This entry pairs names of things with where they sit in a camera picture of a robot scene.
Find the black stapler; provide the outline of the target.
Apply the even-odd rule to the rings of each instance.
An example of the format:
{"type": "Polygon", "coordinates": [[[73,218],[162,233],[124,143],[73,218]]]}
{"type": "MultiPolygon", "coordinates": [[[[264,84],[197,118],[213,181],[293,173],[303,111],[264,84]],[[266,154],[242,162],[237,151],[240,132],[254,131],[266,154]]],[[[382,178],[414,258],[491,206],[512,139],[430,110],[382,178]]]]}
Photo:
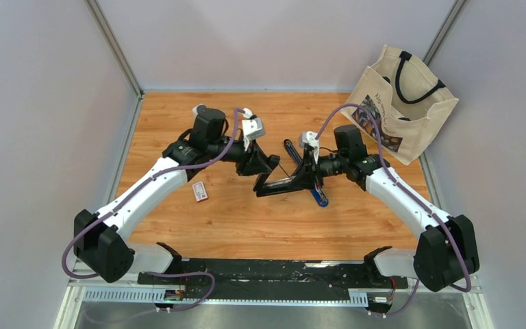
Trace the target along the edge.
{"type": "Polygon", "coordinates": [[[283,193],[291,193],[290,183],[292,178],[289,175],[287,178],[276,180],[273,182],[267,182],[270,174],[260,174],[255,180],[253,191],[257,197],[266,197],[271,195],[278,195],[283,193]]]}

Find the blue stapler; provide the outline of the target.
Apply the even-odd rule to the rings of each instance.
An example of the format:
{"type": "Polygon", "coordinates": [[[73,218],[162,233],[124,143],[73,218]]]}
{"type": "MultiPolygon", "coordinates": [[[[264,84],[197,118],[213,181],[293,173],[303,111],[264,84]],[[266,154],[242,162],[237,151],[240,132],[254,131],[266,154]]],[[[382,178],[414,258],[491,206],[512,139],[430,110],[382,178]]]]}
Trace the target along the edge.
{"type": "MultiPolygon", "coordinates": [[[[284,149],[287,151],[288,155],[291,157],[292,161],[296,165],[300,165],[303,162],[302,156],[299,154],[299,152],[297,151],[296,147],[293,145],[290,139],[285,139],[283,141],[283,146],[284,149]]],[[[320,207],[328,206],[329,200],[326,194],[324,194],[322,188],[314,187],[310,189],[310,193],[320,207]]]]}

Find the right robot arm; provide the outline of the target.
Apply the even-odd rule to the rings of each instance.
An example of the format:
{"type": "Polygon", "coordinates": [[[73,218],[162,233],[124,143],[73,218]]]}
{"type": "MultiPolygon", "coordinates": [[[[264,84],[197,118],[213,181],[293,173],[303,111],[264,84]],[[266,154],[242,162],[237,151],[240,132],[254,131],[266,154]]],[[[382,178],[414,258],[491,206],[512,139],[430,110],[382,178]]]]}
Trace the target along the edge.
{"type": "Polygon", "coordinates": [[[462,292],[472,289],[471,275],[479,270],[475,229],[465,215],[453,216],[433,205],[409,186],[380,154],[370,154],[361,132],[353,125],[334,130],[336,149],[324,156],[316,133],[300,136],[301,150],[292,141],[284,149],[311,182],[316,201],[327,205],[322,191],[326,177],[345,175],[363,191],[383,202],[417,237],[415,249],[384,246],[364,257],[363,276],[372,287],[390,278],[419,280],[433,292],[452,287],[462,292]]]}

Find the red white staple box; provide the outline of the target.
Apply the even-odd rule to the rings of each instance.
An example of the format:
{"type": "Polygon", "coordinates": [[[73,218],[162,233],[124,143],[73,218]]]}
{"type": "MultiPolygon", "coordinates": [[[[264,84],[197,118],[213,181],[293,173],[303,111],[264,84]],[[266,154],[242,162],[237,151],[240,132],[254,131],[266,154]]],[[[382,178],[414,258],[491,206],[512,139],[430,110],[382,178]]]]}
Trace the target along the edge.
{"type": "Polygon", "coordinates": [[[203,182],[196,182],[192,185],[192,190],[196,202],[202,202],[208,199],[208,193],[203,182]]]}

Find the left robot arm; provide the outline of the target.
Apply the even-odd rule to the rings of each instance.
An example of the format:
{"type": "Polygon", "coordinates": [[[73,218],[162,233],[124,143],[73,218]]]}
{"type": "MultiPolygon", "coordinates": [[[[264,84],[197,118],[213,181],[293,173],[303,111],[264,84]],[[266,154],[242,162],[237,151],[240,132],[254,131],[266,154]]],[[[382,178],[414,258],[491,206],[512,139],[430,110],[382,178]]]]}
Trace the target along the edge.
{"type": "Polygon", "coordinates": [[[74,218],[73,239],[62,254],[62,269],[74,279],[100,277],[107,283],[127,273],[155,273],[165,284],[181,278],[174,251],[159,243],[129,244],[142,220],[167,196],[200,171],[233,162],[239,176],[270,174],[275,156],[266,156],[256,140],[265,134],[260,117],[247,108],[224,112],[203,104],[192,110],[194,123],[172,142],[155,164],[114,201],[74,218]]]}

